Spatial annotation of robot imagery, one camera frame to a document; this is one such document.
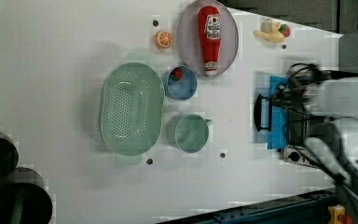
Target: oval strainer basket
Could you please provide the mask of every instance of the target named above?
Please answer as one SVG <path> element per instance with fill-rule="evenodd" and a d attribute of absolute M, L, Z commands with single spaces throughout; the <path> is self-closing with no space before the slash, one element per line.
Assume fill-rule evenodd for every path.
<path fill-rule="evenodd" d="M 164 87 L 157 73 L 143 63 L 118 67 L 104 83 L 101 134 L 110 149 L 137 156 L 156 144 Z"/>

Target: white robot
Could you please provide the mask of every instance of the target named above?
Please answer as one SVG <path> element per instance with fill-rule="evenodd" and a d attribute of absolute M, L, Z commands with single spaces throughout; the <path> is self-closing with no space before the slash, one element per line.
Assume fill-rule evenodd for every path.
<path fill-rule="evenodd" d="M 293 71 L 293 68 L 305 65 Z M 311 79 L 301 84 L 301 71 Z M 276 106 L 331 121 L 310 127 L 303 148 L 309 160 L 331 175 L 358 201 L 353 185 L 358 184 L 358 77 L 330 79 L 315 64 L 294 64 L 289 71 L 291 88 L 280 85 L 269 98 Z"/>

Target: orange slice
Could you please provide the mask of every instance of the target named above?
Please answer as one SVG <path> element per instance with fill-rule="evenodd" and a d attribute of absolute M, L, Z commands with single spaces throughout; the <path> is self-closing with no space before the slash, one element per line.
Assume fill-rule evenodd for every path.
<path fill-rule="evenodd" d="M 155 34 L 155 44 L 161 49 L 167 49 L 172 45 L 173 37 L 168 31 L 158 31 Z"/>

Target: small bowl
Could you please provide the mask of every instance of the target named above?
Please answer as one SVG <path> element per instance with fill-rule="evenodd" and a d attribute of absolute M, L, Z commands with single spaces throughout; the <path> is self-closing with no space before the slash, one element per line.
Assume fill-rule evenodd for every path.
<path fill-rule="evenodd" d="M 171 72 L 179 68 L 182 71 L 182 77 L 172 78 Z M 162 82 L 165 88 L 165 95 L 174 100 L 188 100 L 194 93 L 196 93 L 198 82 L 196 74 L 187 66 L 177 66 L 169 70 L 167 74 L 162 77 Z"/>

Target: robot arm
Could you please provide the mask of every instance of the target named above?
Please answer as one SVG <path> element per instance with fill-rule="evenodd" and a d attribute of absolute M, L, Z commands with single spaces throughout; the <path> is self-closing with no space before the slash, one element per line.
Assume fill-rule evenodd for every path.
<path fill-rule="evenodd" d="M 270 101 L 297 113 L 334 118 L 310 127 L 303 147 L 310 152 L 310 160 L 321 164 L 332 177 L 341 176 L 340 184 L 356 195 L 351 189 L 354 183 L 358 185 L 358 77 L 320 77 L 298 85 L 290 76 L 294 87 L 276 90 Z"/>

